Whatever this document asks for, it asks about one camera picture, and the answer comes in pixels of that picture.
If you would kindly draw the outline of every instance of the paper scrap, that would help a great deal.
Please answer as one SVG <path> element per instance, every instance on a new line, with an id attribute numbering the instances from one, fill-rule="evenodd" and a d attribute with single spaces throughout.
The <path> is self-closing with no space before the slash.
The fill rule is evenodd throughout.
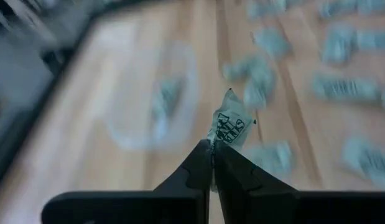
<path id="1" fill-rule="evenodd" d="M 365 78 L 340 78 L 315 73 L 313 90 L 317 97 L 337 101 L 377 101 L 379 88 L 374 80 Z"/>
<path id="2" fill-rule="evenodd" d="M 358 0 L 325 1 L 320 5 L 319 14 L 322 19 L 332 19 L 356 12 Z"/>
<path id="3" fill-rule="evenodd" d="M 343 162 L 355 172 L 385 187 L 385 152 L 363 138 L 349 138 L 343 149 Z"/>
<path id="4" fill-rule="evenodd" d="M 292 49 L 284 36 L 275 28 L 254 33 L 254 41 L 273 59 L 281 59 Z"/>
<path id="5" fill-rule="evenodd" d="M 271 0 L 270 2 L 258 2 L 249 0 L 247 3 L 248 19 L 252 21 L 258 17 L 276 15 L 305 1 L 306 0 Z"/>
<path id="6" fill-rule="evenodd" d="M 277 141 L 247 149 L 243 156 L 269 174 L 281 178 L 292 170 L 292 151 L 287 141 Z"/>
<path id="7" fill-rule="evenodd" d="M 152 99 L 152 115 L 155 118 L 169 117 L 179 99 L 183 78 L 166 78 L 159 85 Z"/>
<path id="8" fill-rule="evenodd" d="M 249 73 L 251 78 L 246 82 L 243 103 L 249 109 L 264 109 L 275 89 L 274 73 L 262 57 L 257 57 Z"/>
<path id="9" fill-rule="evenodd" d="M 385 13 L 385 0 L 359 0 L 358 14 L 372 15 Z"/>
<path id="10" fill-rule="evenodd" d="M 345 63 L 351 58 L 356 48 L 356 31 L 354 28 L 338 24 L 328 32 L 322 49 L 322 61 L 326 63 Z"/>
<path id="11" fill-rule="evenodd" d="M 357 47 L 359 50 L 385 50 L 385 30 L 357 31 Z"/>
<path id="12" fill-rule="evenodd" d="M 243 102 L 234 91 L 229 89 L 224 96 L 221 107 L 213 113 L 213 121 L 207 135 L 212 145 L 223 141 L 229 147 L 240 151 L 253 123 Z"/>
<path id="13" fill-rule="evenodd" d="M 249 75 L 249 70 L 256 63 L 257 56 L 249 55 L 234 64 L 223 64 L 223 76 L 228 81 L 234 81 Z"/>

